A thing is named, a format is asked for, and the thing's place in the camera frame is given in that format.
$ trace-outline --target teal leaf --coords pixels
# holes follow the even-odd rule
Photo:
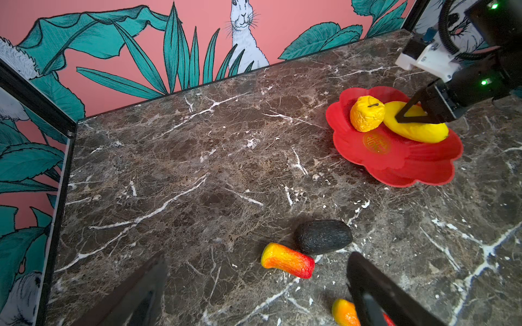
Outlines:
[[[56,195],[47,194],[47,198],[49,199],[49,202],[51,203],[51,206],[55,208],[56,205]]]
[[[235,48],[238,45],[234,45],[232,49],[227,53],[227,56],[225,57],[225,60],[223,60],[223,63],[221,64],[221,67],[219,67],[218,75],[216,76],[216,80],[220,80],[225,78],[225,73],[227,72],[227,67],[230,62],[230,59],[232,58],[232,54],[234,54]]]
[[[67,87],[60,84],[53,74],[30,80],[42,93],[56,104],[72,120],[85,118],[85,106]]]
[[[170,92],[174,92],[176,86],[177,61],[179,59],[177,49],[178,25],[177,11],[174,3],[170,9],[169,20],[165,27],[165,36],[163,38],[163,57],[165,60],[165,68],[167,69],[167,78],[169,79]]]
[[[187,38],[185,37],[185,31],[183,31],[183,26],[181,26],[181,22],[179,20],[177,21],[177,30],[177,49],[179,53],[177,62],[177,76],[180,79],[181,89],[187,89],[190,55],[188,53],[188,43]]]
[[[352,25],[341,29],[334,35],[332,35],[321,47],[321,50],[330,49],[332,47],[345,45],[348,43],[356,42],[361,38],[362,26]]]
[[[360,16],[372,16],[373,23],[399,0],[352,0],[353,10]]]
[[[38,128],[47,136],[51,137],[52,139],[56,140],[57,142],[60,142],[62,144],[67,144],[68,138],[65,137],[61,132],[54,129],[50,124],[48,124],[44,119],[42,119],[38,114],[34,113],[27,107],[23,107],[26,110],[27,115],[33,121],[33,123],[38,126]]]
[[[314,25],[299,35],[299,37],[283,51],[279,58],[289,60],[315,53],[321,49],[326,40],[340,30],[339,24],[333,22],[323,22]]]
[[[22,274],[17,274],[15,279],[19,279],[20,277],[32,273],[34,271],[42,272],[43,266],[45,262],[45,247],[47,245],[48,237],[45,234],[42,234],[35,241],[31,243],[29,248],[26,251],[26,260],[25,266],[26,269]]]
[[[212,82],[212,74],[214,70],[214,55],[216,52],[216,40],[218,39],[218,30],[212,35],[210,43],[208,43],[207,55],[205,56],[205,64],[203,66],[203,84]]]
[[[15,231],[15,216],[17,207],[0,206],[0,238]]]
[[[137,96],[139,98],[155,99],[158,96],[163,95],[153,89],[143,86],[142,84],[138,84],[135,81],[104,73],[102,71],[81,67],[77,67],[76,71],[100,85],[112,88],[118,92]]]
[[[12,129],[14,129],[16,131],[19,131],[18,127],[16,126],[16,123],[13,120],[11,120],[11,119],[3,119],[3,120],[0,119],[0,122],[2,122],[3,124],[8,125],[9,127],[11,127]]]
[[[60,174],[58,174],[58,172],[56,172],[56,170],[53,167],[45,171],[44,174],[49,178],[53,179],[54,181],[60,182]]]
[[[103,13],[40,18],[18,46],[34,58],[40,73],[47,75],[65,68],[66,49],[85,52],[100,59],[119,55],[123,40],[113,25],[115,21],[134,37],[147,25],[164,30],[167,16],[154,13],[142,5]]]
[[[192,39],[191,60],[188,64],[188,81],[191,87],[199,85],[199,46],[197,44],[197,31],[194,27],[194,37]]]
[[[0,154],[11,145],[29,142],[29,140],[17,129],[14,129],[0,120]]]
[[[15,280],[16,273],[29,246],[44,234],[43,227],[29,227],[4,235],[0,238],[0,307],[5,305]]]
[[[253,65],[254,65],[254,62],[252,61],[252,62],[248,65],[248,67],[245,69],[245,72],[246,72],[246,73],[249,73],[250,71],[252,71],[252,66],[253,66]]]
[[[368,33],[366,34],[367,38],[372,36],[376,36],[379,34],[384,34],[387,32],[398,30],[402,27],[402,22],[404,18],[401,18],[404,9],[406,9],[407,1],[402,5],[392,10],[389,14],[379,19],[379,21],[370,27]]]
[[[124,30],[117,22],[114,23],[118,32],[120,32],[123,37],[123,41],[134,59],[136,66],[138,66],[139,71],[149,81],[149,83],[156,88],[158,91],[163,92],[164,94],[168,94],[167,89],[165,88],[165,84],[161,79],[160,73],[156,69],[155,65],[149,59],[147,54],[141,49],[138,43],[132,38],[126,30]]]
[[[31,179],[61,163],[64,153],[54,147],[26,143],[9,146],[0,156],[0,181]]]
[[[46,214],[42,212],[41,210],[31,207],[31,210],[34,213],[34,216],[36,217],[36,221],[38,223],[38,227],[47,227],[51,222],[53,221],[53,217],[49,214]]]
[[[243,49],[243,51],[241,51],[241,53],[238,55],[238,57],[232,63],[232,66],[230,66],[229,77],[232,77],[232,76],[235,76],[235,75],[238,74],[239,63],[241,62],[241,58],[243,57],[243,53],[245,53],[245,49]]]
[[[32,179],[23,180],[20,182],[0,182],[0,194],[4,194],[6,192],[28,191],[58,191],[58,189]]]

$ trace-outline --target toy fruit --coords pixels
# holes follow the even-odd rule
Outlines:
[[[352,231],[340,220],[316,220],[300,224],[294,233],[299,251],[320,255],[346,247],[353,241]]]
[[[334,305],[331,307],[331,314],[334,316],[334,320],[340,326],[361,326],[361,322],[357,317],[355,305],[344,299],[337,299],[334,301]],[[388,317],[387,314],[383,313],[384,320],[388,326],[395,326],[394,322]]]
[[[278,268],[302,279],[309,279],[314,272],[315,261],[312,257],[271,242],[263,250],[261,265],[264,268]]]
[[[393,101],[385,104],[386,113],[384,114],[384,124],[391,131],[411,140],[426,143],[438,143],[446,139],[449,129],[446,124],[422,124],[407,123],[400,124],[395,119],[395,115],[406,105],[405,102]],[[411,107],[405,114],[406,117],[426,115],[424,110],[417,105]]]
[[[373,96],[357,99],[350,111],[350,122],[357,131],[367,132],[377,128],[384,119],[384,104]]]

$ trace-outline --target white rabbit illustration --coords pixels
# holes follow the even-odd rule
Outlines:
[[[250,0],[232,0],[232,10],[230,12],[230,24],[232,25],[232,45],[237,44],[229,67],[241,53],[243,57],[239,64],[238,73],[243,73],[253,61],[252,70],[268,66],[268,60],[263,52],[257,47],[255,38],[250,32],[250,26],[254,22],[254,10],[250,5]]]

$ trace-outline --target avocado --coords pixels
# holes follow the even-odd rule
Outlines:
[[[350,227],[339,220],[304,222],[295,230],[294,239],[300,252],[307,255],[339,250],[353,241]]]

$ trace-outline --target wallpaper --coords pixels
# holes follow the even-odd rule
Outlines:
[[[0,326],[32,324],[66,144],[0,88]]]
[[[400,29],[414,0],[7,0],[0,57],[73,120]]]

